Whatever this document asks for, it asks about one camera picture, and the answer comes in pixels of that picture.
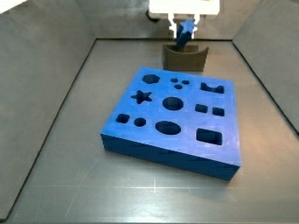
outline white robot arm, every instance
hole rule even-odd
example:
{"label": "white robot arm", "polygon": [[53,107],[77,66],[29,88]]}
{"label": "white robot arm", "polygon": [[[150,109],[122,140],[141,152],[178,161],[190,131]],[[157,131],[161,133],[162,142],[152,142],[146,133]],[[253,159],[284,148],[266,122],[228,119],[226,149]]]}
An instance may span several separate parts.
{"label": "white robot arm", "polygon": [[193,16],[193,31],[197,31],[197,24],[201,15],[217,15],[220,12],[220,0],[149,0],[148,16],[150,18],[168,19],[172,36],[176,39],[174,18],[185,19]]}

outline arch-shaped hole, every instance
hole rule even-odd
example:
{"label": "arch-shaped hole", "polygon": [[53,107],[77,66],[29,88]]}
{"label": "arch-shaped hole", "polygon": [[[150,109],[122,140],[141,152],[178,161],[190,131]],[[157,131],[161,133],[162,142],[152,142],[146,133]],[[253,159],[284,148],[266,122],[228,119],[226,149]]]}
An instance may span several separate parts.
{"label": "arch-shaped hole", "polygon": [[221,145],[221,133],[208,129],[196,129],[196,140],[208,144]]}
{"label": "arch-shaped hole", "polygon": [[224,94],[224,87],[218,85],[217,87],[208,87],[206,83],[200,84],[200,90],[208,91],[216,94]]}
{"label": "arch-shaped hole", "polygon": [[182,100],[177,97],[166,97],[162,99],[162,106],[169,110],[178,110],[182,108]]}
{"label": "arch-shaped hole", "polygon": [[182,89],[182,86],[181,85],[174,85],[173,86],[176,89]]}
{"label": "arch-shaped hole", "polygon": [[125,114],[118,114],[116,117],[116,122],[117,123],[126,123],[129,119],[129,115]]}
{"label": "arch-shaped hole", "polygon": [[177,135],[181,132],[181,127],[174,122],[161,121],[154,124],[154,128],[165,135]]}
{"label": "arch-shaped hole", "polygon": [[224,116],[224,108],[212,108],[212,114],[214,116]]}
{"label": "arch-shaped hole", "polygon": [[138,117],[138,118],[134,119],[134,126],[136,127],[145,126],[145,119],[142,117]]}

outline square hole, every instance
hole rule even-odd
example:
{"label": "square hole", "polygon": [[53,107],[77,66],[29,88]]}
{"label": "square hole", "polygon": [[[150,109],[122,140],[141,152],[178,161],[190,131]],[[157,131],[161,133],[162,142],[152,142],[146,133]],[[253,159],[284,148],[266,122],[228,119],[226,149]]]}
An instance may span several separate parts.
{"label": "square hole", "polygon": [[116,121],[118,123],[126,123],[128,119],[129,119],[129,115],[124,115],[124,114],[118,114],[117,117],[116,117]]}
{"label": "square hole", "polygon": [[208,112],[208,107],[205,105],[196,104],[194,111],[201,112],[201,113],[206,113]]}
{"label": "square hole", "polygon": [[214,116],[224,116],[224,108],[212,108],[212,114]]}

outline shape sorter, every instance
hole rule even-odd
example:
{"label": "shape sorter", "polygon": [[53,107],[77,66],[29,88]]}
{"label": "shape sorter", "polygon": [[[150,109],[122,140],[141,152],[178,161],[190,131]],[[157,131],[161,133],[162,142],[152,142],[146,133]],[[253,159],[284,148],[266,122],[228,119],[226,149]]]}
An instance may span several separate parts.
{"label": "shape sorter", "polygon": [[230,180],[241,163],[233,83],[141,67],[99,136],[106,151]]}

